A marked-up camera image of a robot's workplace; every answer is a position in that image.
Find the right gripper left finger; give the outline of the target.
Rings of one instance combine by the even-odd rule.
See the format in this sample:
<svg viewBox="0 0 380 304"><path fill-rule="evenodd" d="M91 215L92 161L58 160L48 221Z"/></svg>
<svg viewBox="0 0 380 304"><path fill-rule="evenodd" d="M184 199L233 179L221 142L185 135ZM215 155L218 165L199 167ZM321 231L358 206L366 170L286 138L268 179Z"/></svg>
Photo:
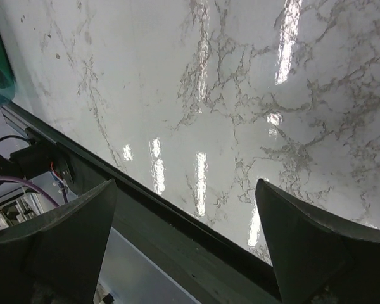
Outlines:
<svg viewBox="0 0 380 304"><path fill-rule="evenodd" d="M0 303L92 303L116 202L108 180L0 230Z"/></svg>

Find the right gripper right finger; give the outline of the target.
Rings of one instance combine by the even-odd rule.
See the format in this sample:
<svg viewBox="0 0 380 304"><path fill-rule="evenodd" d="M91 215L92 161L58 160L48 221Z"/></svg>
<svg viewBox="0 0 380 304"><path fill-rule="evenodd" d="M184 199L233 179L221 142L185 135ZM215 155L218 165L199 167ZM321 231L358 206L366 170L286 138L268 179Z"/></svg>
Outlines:
<svg viewBox="0 0 380 304"><path fill-rule="evenodd" d="M256 203L283 303L380 303L380 230L266 180Z"/></svg>

